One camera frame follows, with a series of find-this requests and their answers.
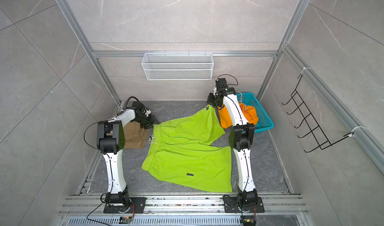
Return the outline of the khaki tan shorts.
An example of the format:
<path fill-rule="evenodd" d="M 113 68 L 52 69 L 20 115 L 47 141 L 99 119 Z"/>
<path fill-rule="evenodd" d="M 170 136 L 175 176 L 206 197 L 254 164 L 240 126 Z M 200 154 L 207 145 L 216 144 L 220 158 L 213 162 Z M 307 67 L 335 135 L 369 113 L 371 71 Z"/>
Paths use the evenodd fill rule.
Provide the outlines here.
<path fill-rule="evenodd" d="M 126 140 L 124 149 L 141 149 L 145 146 L 149 130 L 141 128 L 140 123 L 129 122 L 123 130 Z"/>

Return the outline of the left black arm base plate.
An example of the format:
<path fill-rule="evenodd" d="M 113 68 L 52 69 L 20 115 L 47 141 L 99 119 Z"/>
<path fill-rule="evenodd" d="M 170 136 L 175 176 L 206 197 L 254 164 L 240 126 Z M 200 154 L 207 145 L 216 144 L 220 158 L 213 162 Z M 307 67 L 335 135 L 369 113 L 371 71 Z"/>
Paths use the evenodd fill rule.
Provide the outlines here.
<path fill-rule="evenodd" d="M 104 214 L 128 214 L 128 213 L 138 213 L 141 214 L 144 212 L 146 205 L 146 197 L 133 197 L 125 205 L 111 205 L 106 204 L 103 213 Z"/>

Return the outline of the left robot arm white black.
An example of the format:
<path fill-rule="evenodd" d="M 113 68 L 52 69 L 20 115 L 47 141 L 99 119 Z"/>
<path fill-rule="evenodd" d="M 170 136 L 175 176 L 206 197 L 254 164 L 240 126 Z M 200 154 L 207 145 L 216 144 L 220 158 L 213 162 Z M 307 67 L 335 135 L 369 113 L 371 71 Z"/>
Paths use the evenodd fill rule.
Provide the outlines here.
<path fill-rule="evenodd" d="M 108 173 L 107 205 L 125 207 L 130 205 L 122 164 L 126 143 L 124 126 L 130 122 L 138 122 L 141 128 L 148 128 L 157 120 L 151 110 L 143 107 L 125 109 L 111 119 L 98 122 L 97 149 L 103 154 Z"/>

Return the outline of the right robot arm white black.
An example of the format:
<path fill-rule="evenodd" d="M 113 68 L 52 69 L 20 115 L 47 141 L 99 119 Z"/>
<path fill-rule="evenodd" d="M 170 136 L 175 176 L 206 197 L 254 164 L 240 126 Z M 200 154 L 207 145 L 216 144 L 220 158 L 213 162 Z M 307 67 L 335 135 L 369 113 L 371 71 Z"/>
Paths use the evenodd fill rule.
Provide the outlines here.
<path fill-rule="evenodd" d="M 251 145 L 255 126 L 246 119 L 239 105 L 237 94 L 228 89 L 209 93 L 208 103 L 214 107 L 226 107 L 232 122 L 229 135 L 239 172 L 238 204 L 241 211 L 250 211 L 258 204 L 258 192 L 253 181 L 251 167 Z"/>

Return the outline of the lime green shorts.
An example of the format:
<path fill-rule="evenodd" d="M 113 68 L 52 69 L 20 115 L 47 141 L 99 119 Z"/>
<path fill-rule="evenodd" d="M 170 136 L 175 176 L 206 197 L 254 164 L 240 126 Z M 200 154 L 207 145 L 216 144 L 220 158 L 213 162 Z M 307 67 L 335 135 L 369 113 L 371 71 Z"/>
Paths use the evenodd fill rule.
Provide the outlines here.
<path fill-rule="evenodd" d="M 231 193 L 231 147 L 215 147 L 225 134 L 212 106 L 155 125 L 142 169 L 160 181 L 193 189 Z"/>

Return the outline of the teal plastic basket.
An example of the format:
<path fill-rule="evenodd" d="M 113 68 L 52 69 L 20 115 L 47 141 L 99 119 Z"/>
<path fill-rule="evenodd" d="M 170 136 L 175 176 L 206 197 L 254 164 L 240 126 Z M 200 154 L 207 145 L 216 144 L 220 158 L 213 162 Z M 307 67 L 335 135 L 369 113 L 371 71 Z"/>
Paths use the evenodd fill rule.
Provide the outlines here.
<path fill-rule="evenodd" d="M 258 99 L 253 93 L 250 92 L 237 92 L 238 101 L 246 106 L 254 107 L 259 118 L 258 123 L 255 125 L 255 133 L 261 133 L 272 129 L 275 125 L 267 112 L 264 110 Z"/>

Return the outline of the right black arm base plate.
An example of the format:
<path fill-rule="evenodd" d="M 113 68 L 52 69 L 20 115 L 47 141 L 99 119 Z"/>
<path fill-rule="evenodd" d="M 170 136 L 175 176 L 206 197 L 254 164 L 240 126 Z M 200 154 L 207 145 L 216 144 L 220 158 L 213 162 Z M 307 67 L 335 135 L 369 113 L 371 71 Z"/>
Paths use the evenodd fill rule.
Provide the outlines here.
<path fill-rule="evenodd" d="M 253 203 L 242 202 L 239 197 L 223 196 L 225 213 L 264 213 L 265 208 L 261 197 Z"/>

